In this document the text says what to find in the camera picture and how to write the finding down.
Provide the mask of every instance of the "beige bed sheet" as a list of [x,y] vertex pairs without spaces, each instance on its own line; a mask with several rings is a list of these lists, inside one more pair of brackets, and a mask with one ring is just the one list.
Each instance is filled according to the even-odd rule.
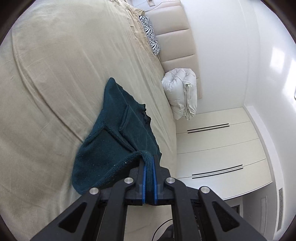
[[[37,0],[0,46],[0,214],[27,241],[79,195],[75,154],[115,78],[147,105],[162,152],[175,173],[176,128],[164,71],[137,20],[120,0]],[[130,207],[125,240],[151,241],[170,206]]]

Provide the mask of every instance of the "folded white duvet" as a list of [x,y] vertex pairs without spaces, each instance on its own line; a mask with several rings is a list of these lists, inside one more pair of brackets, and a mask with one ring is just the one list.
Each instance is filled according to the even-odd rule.
[[195,116],[197,108],[196,75],[191,69],[173,69],[162,79],[165,95],[176,120]]

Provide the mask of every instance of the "cabinet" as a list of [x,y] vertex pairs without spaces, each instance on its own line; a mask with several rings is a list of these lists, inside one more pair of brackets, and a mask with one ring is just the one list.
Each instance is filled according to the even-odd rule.
[[258,135],[243,108],[176,121],[177,178],[231,199],[271,183]]

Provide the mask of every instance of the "triangular cutout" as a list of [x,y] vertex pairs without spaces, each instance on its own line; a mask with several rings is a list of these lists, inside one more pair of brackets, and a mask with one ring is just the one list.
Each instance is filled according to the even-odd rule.
[[228,214],[217,202],[212,202],[213,208],[224,232],[237,228],[239,223]]
[[70,233],[75,233],[86,206],[86,202],[81,203],[69,216],[59,223],[59,227]]

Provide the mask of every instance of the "beige upholstered headboard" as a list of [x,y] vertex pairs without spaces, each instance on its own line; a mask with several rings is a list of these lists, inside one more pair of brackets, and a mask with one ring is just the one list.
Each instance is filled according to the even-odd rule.
[[181,2],[163,2],[145,15],[149,17],[159,42],[159,59],[164,71],[192,69],[197,78],[197,97],[202,98],[195,42]]

